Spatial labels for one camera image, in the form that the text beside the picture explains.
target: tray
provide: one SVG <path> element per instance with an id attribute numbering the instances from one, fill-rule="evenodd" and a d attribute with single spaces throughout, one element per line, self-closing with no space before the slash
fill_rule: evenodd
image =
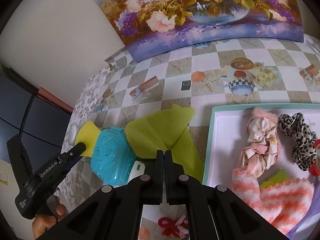
<path id="1" fill-rule="evenodd" d="M 320 135 L 320 105 L 317 104 L 267 103 L 215 106 L 211 112 L 209 126 L 204 185 L 215 187 L 224 184 L 231 189 L 232 170 L 236 167 L 241 150 L 249 145 L 245 129 L 255 107 L 268 110 L 276 115 L 289 114 L 291 116 L 301 112 L 310 129 Z M 295 140 L 286 137 L 281 131 L 279 131 L 279 138 L 282 144 L 279 159 L 275 165 L 259 177 L 258 181 L 265 181 L 277 170 L 284 168 L 290 179 L 308 178 L 314 182 L 315 177 L 311 176 L 308 171 L 300 170 L 291 158 L 291 150 L 296 143 Z M 306 225 L 307 229 L 303 230 L 303 235 L 298 236 L 297 233 L 295 239 L 307 238 L 319 217 L 319 214 L 314 216 L 313 220 L 310 220 Z"/>

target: canvas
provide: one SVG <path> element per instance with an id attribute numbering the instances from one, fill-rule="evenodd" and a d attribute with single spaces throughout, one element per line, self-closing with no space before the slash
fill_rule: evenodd
<path id="1" fill-rule="evenodd" d="M 303 41 L 296 0 L 95 0 L 135 62 L 230 38 Z"/>

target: mug handle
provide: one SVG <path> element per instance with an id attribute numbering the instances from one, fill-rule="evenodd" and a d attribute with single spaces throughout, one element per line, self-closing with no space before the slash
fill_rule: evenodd
<path id="1" fill-rule="evenodd" d="M 229 86 L 229 84 L 227 84 L 227 85 L 220 85 L 220 84 L 219 84 L 220 79 L 224 79 L 225 81 L 228 81 L 227 76 L 219 77 L 219 78 L 216 80 L 216 84 L 217 84 L 218 87 L 226 88 L 226 87 Z"/>

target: dark blue panel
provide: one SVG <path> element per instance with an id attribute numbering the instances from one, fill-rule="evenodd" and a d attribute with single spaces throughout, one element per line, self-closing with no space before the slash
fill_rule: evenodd
<path id="1" fill-rule="evenodd" d="M 61 153 L 61 148 L 41 141 L 26 133 L 22 134 L 21 141 L 29 156 L 33 172 L 38 170 L 54 155 Z"/>
<path id="2" fill-rule="evenodd" d="M 0 117 L 20 128 L 31 94 L 0 75 Z"/>
<path id="3" fill-rule="evenodd" d="M 42 140 L 62 146 L 69 120 L 70 115 L 35 98 L 23 130 Z"/>
<path id="4" fill-rule="evenodd" d="M 7 141 L 19 133 L 19 130 L 0 119 L 0 159 L 10 163 Z"/>

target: checkered pattern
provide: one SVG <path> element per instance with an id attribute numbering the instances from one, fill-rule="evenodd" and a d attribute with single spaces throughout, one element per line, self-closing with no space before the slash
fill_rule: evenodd
<path id="1" fill-rule="evenodd" d="M 233 80 L 232 82 L 229 82 L 229 87 L 232 88 L 234 86 L 237 86 L 237 85 L 249 85 L 249 86 L 252 86 L 254 87 L 254 83 L 247 80 L 247 79 L 238 79 L 238 81 L 236 80 Z"/>
<path id="2" fill-rule="evenodd" d="M 190 121 L 189 131 L 204 162 L 211 109 L 214 106 L 266 102 L 320 103 L 320 85 L 310 85 L 299 74 L 300 70 L 311 64 L 320 67 L 320 41 L 307 35 L 305 40 L 305 43 L 258 38 L 216 41 L 206 48 L 189 46 L 138 63 L 132 62 L 130 54 L 123 49 L 105 60 L 110 71 L 102 71 L 100 76 L 95 77 L 96 87 L 94 84 L 90 85 L 94 88 L 94 105 L 93 99 L 80 98 L 76 109 L 88 111 L 81 116 L 74 112 L 70 122 L 79 118 L 80 123 L 92 120 L 99 128 L 125 127 L 128 122 L 147 114 L 171 108 L 172 103 L 193 107 L 196 113 Z M 272 71 L 277 76 L 277 83 L 269 87 L 256 85 L 253 93 L 248 96 L 233 94 L 228 86 L 221 86 L 222 81 L 219 86 L 217 80 L 226 75 L 224 69 L 239 57 L 250 59 L 253 63 L 262 63 L 265 70 Z M 192 74 L 195 72 L 203 73 L 204 77 L 197 82 L 193 81 Z M 157 90 L 139 104 L 134 103 L 129 93 L 154 76 L 159 80 Z M 181 90 L 182 82 L 188 80 L 191 80 L 191 88 Z M 241 82 L 253 85 L 247 79 Z M 96 112 L 101 107 L 102 95 L 107 89 L 112 94 L 108 98 L 110 102 L 100 108 L 101 112 Z M 89 160 L 84 158 L 80 161 L 72 170 L 76 175 L 70 172 L 64 182 L 66 191 L 67 185 L 75 188 L 72 189 L 72 194 L 64 193 L 75 206 L 103 184 L 92 173 Z"/>

